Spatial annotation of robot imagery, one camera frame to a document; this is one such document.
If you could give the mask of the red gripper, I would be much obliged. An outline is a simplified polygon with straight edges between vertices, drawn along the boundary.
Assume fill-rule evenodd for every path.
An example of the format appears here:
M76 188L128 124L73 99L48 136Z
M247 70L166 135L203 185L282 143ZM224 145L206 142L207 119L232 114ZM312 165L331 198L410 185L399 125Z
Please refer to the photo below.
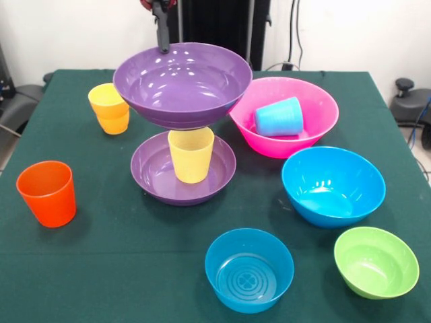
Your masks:
M152 10L156 17L158 48L161 53L168 53L170 49L168 10L176 5L177 0L140 0L139 2L148 11Z

